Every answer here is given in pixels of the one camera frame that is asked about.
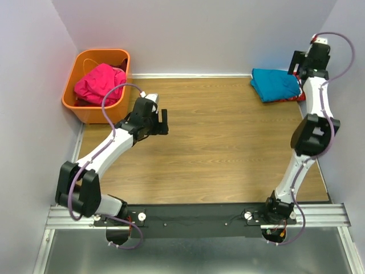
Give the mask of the blue t shirt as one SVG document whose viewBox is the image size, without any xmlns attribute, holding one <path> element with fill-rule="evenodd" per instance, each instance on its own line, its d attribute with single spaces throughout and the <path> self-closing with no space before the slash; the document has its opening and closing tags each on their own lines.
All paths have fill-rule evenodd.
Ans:
<svg viewBox="0 0 365 274">
<path fill-rule="evenodd" d="M 263 103 L 305 99 L 298 79 L 286 71 L 253 68 L 251 75 L 250 84 Z"/>
</svg>

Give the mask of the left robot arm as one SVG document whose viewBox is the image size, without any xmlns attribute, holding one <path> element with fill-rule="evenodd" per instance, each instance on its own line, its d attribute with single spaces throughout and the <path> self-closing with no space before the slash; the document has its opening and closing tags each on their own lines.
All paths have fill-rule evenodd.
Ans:
<svg viewBox="0 0 365 274">
<path fill-rule="evenodd" d="M 80 217 L 107 215 L 113 225 L 125 222 L 127 202 L 103 195 L 100 180 L 123 153 L 151 135 L 168 134 L 167 110 L 158 109 L 159 96 L 136 99 L 132 112 L 113 125 L 111 133 L 87 156 L 65 162 L 59 173 L 55 202 Z"/>
</svg>

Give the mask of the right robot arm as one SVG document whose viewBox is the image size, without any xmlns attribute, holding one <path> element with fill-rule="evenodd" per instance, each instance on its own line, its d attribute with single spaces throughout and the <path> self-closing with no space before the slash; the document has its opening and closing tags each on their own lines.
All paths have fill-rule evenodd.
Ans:
<svg viewBox="0 0 365 274">
<path fill-rule="evenodd" d="M 291 137 L 293 154 L 284 177 L 262 210 L 263 219 L 270 224 L 290 218 L 308 170 L 328 151 L 340 127 L 340 121 L 334 119 L 330 110 L 327 96 L 329 60 L 330 46 L 324 38 L 313 41 L 306 52 L 295 51 L 293 54 L 289 73 L 295 73 L 305 94 L 307 114 Z"/>
</svg>

